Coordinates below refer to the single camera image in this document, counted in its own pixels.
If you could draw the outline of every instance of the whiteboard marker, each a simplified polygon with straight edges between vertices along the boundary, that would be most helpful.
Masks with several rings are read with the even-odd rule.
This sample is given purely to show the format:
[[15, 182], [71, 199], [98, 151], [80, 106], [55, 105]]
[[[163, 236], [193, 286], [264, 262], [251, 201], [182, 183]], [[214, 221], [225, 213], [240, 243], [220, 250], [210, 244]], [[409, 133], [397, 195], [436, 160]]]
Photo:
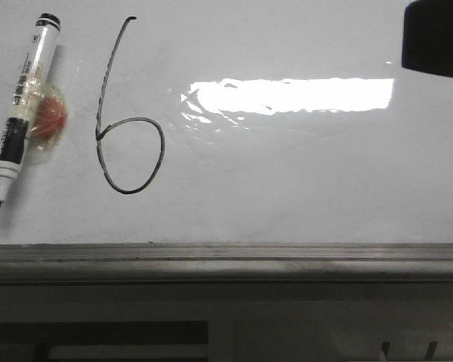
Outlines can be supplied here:
[[42, 14], [30, 37], [30, 49], [0, 139], [0, 206], [22, 168], [59, 33], [60, 20], [52, 14]]

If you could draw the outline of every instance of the metal ledge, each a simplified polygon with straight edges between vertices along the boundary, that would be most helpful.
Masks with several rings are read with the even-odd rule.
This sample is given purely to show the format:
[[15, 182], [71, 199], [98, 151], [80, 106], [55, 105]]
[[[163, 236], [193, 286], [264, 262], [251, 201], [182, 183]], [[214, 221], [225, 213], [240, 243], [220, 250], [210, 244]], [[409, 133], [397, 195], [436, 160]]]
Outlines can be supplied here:
[[453, 280], [453, 244], [0, 245], [0, 283]]

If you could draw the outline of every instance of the white surface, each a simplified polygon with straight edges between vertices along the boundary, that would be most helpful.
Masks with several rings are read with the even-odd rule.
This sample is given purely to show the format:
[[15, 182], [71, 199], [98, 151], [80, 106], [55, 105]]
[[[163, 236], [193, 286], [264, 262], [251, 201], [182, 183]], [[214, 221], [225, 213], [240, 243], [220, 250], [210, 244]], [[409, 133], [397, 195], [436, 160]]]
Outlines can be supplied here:
[[[50, 76], [69, 104], [2, 205], [0, 244], [453, 242], [453, 79], [401, 68], [408, 3], [0, 1], [0, 134], [42, 12], [62, 22]], [[126, 196], [103, 177], [94, 128], [131, 15], [103, 126], [153, 118], [166, 153]], [[103, 144], [127, 188], [159, 138], [123, 127]]]

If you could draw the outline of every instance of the dark panel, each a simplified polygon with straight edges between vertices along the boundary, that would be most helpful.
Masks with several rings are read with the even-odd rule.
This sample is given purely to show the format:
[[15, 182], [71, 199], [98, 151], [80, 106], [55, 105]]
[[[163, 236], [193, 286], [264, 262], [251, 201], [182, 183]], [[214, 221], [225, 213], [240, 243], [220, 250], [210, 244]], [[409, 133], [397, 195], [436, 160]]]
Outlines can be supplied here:
[[208, 343], [208, 323], [0, 323], [0, 343], [176, 345]]
[[402, 66], [453, 77], [453, 0], [418, 0], [406, 8]]
[[140, 358], [140, 359], [118, 359], [111, 360], [51, 360], [53, 362], [208, 362], [207, 358]]

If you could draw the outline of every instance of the black marker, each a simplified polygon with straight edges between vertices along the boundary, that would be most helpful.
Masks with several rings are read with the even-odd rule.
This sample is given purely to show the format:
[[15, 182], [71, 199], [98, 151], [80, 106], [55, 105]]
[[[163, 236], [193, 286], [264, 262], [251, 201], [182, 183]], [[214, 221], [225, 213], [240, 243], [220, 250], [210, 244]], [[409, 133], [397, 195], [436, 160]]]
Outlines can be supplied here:
[[29, 39], [30, 51], [25, 57], [0, 139], [0, 206], [22, 168], [59, 33], [60, 20], [52, 14], [42, 14]]

